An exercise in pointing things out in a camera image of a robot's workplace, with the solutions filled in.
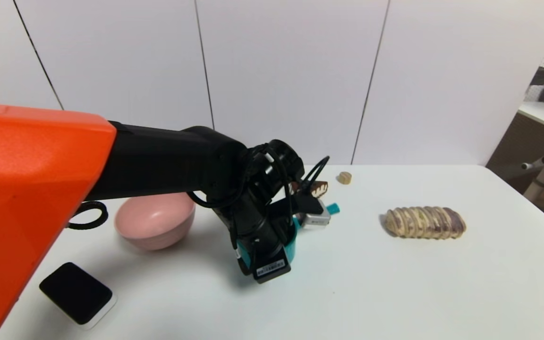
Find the chocolate wafer snack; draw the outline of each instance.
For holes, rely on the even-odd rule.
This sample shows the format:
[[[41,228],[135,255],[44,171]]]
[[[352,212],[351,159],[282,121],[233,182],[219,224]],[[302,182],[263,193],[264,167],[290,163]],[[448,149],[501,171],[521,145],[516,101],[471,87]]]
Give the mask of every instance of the chocolate wafer snack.
[[[447,207],[399,207],[388,210],[385,228],[399,237],[459,238],[466,230],[463,218]]]

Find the black cable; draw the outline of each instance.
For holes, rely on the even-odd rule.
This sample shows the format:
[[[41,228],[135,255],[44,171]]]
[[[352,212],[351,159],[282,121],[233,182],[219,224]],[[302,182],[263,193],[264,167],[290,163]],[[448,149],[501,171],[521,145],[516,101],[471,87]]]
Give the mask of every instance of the black cable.
[[[322,172],[324,166],[326,165],[326,163],[328,163],[329,159],[330,159],[330,156],[324,157],[310,170],[310,172],[308,173],[308,176],[306,176],[304,180],[302,181],[302,185],[301,185],[302,191],[310,190],[310,187],[316,181],[316,179],[320,175],[320,172]],[[311,179],[309,179],[309,177],[312,176],[313,172],[315,171],[316,171],[315,175]]]
[[[281,158],[274,150],[268,148],[268,153],[272,156],[272,159],[274,159],[272,167],[280,174],[283,187],[285,187],[285,198],[289,201],[289,226],[291,226],[293,225],[293,203],[291,202],[291,193],[289,192],[289,177],[287,176],[287,170],[285,169],[285,164],[282,163]]]
[[[108,211],[106,210],[106,206],[104,205],[104,203],[98,201],[88,201],[81,203],[77,211],[73,214],[73,217],[91,209],[98,209],[100,211],[100,217],[88,223],[69,223],[67,228],[71,230],[92,230],[93,228],[99,227],[104,224],[104,222],[106,222],[106,220],[108,219]]]

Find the label sticker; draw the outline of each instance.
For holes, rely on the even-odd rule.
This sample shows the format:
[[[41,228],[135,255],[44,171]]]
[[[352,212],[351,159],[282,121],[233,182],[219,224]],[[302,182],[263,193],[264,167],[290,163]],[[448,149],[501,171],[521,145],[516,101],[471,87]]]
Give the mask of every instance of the label sticker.
[[[270,263],[268,265],[264,265],[264,267],[257,269],[257,275],[262,276],[266,273],[270,273],[272,271],[275,271],[276,269],[283,268],[285,266],[285,260],[278,260],[276,262]]]

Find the small cookie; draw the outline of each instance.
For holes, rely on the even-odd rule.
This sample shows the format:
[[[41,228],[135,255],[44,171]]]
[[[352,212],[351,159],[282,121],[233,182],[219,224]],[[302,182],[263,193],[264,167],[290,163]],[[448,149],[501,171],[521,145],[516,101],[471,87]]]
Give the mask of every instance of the small cookie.
[[[398,235],[396,232],[396,218],[393,214],[393,211],[388,210],[386,213],[386,219],[385,219],[385,228],[387,231],[393,233],[394,235]]]
[[[446,213],[450,216],[450,222],[451,222],[450,225],[452,226],[451,228],[452,231],[450,233],[450,236],[452,238],[458,238],[461,235],[463,235],[463,233],[465,232],[466,226],[465,226],[465,222],[463,222],[463,219],[461,218],[459,213],[447,207],[444,208],[444,211],[446,211]]]
[[[423,207],[425,211],[432,217],[430,223],[432,225],[432,232],[431,235],[429,235],[429,238],[438,238],[442,234],[442,220],[440,219],[440,216],[434,210],[434,208],[430,206]]]
[[[440,235],[440,239],[447,239],[451,237],[451,217],[442,209],[441,207],[433,207],[438,215],[440,216],[440,219],[442,220],[442,234]]]
[[[404,218],[402,218],[401,214],[397,209],[391,211],[391,213],[393,214],[393,219],[395,221],[393,233],[397,236],[406,235],[406,222],[404,222]]]
[[[429,218],[427,217],[423,209],[421,209],[421,207],[414,207],[412,209],[414,210],[415,215],[417,216],[417,222],[418,222],[416,236],[421,238],[425,234],[425,229],[427,228],[427,226],[430,225],[431,222],[429,221]]]
[[[337,181],[339,181],[339,183],[348,185],[352,181],[352,174],[342,171],[339,173],[339,176],[337,176]]]
[[[410,208],[403,207],[402,211],[406,216],[406,237],[417,237],[417,230],[419,229],[417,217]]]

